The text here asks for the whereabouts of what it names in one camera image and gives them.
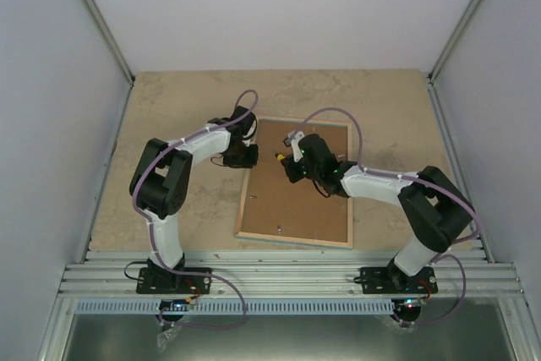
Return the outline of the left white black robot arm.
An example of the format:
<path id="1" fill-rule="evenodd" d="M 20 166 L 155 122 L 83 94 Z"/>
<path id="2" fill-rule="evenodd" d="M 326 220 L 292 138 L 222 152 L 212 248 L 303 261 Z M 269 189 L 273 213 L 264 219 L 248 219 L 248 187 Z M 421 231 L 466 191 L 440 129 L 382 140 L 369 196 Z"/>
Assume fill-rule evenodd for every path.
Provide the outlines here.
<path id="1" fill-rule="evenodd" d="M 145 219 L 150 234 L 150 261 L 160 267 L 156 283 L 167 293 L 185 282 L 185 255 L 179 240 L 178 212 L 186 200 L 192 170 L 214 156 L 224 167 L 250 169 L 258 161 L 257 145 L 250 143 L 257 119 L 237 106 L 229 118 L 214 118 L 202 129 L 180 139 L 147 142 L 129 193 L 134 209 Z"/>

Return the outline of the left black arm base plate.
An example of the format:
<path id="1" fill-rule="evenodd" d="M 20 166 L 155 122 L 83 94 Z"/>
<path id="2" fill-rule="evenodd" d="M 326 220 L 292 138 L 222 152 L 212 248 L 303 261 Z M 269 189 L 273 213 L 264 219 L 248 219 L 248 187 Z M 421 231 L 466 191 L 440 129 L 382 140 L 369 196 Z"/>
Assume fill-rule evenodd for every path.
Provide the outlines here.
<path id="1" fill-rule="evenodd" d="M 199 296 L 210 292 L 211 268 L 187 267 L 190 275 L 172 274 L 150 262 L 139 270 L 137 294 L 187 294 Z"/>

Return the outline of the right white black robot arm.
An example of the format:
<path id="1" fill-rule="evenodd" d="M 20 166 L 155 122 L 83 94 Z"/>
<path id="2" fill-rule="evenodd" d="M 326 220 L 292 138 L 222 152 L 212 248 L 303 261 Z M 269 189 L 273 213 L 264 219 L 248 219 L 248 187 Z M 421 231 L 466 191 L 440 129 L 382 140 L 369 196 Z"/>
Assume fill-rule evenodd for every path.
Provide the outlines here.
<path id="1" fill-rule="evenodd" d="M 308 179 L 326 198 L 370 199 L 402 209 L 413 237 L 386 267 L 386 279 L 399 293 L 415 287 L 422 269 L 456 243 L 474 220 L 471 204 L 437 167 L 388 172 L 340 161 L 319 135 L 301 131 L 288 134 L 284 145 L 292 154 L 279 161 L 290 183 Z"/>

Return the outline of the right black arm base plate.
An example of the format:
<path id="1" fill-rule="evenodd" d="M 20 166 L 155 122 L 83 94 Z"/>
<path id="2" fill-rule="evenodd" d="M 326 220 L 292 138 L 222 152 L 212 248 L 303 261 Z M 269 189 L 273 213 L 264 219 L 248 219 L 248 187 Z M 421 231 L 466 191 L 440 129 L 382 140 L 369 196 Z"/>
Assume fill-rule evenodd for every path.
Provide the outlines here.
<path id="1" fill-rule="evenodd" d="M 415 276 L 388 267 L 362 267 L 353 278 L 364 294 L 432 294 L 439 291 L 434 269 L 425 266 Z"/>

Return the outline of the teal wooden picture frame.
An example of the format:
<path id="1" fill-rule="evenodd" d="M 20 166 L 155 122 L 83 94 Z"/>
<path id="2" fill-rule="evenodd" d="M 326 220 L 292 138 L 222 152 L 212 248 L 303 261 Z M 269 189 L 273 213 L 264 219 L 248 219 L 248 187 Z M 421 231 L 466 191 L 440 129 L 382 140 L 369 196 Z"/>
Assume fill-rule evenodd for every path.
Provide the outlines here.
<path id="1" fill-rule="evenodd" d="M 263 116 L 254 137 L 259 147 L 256 166 L 244 174 L 236 238 L 337 249 L 353 248 L 352 201 L 325 198 L 306 178 L 290 183 L 279 155 L 292 150 L 283 140 L 300 118 Z"/>

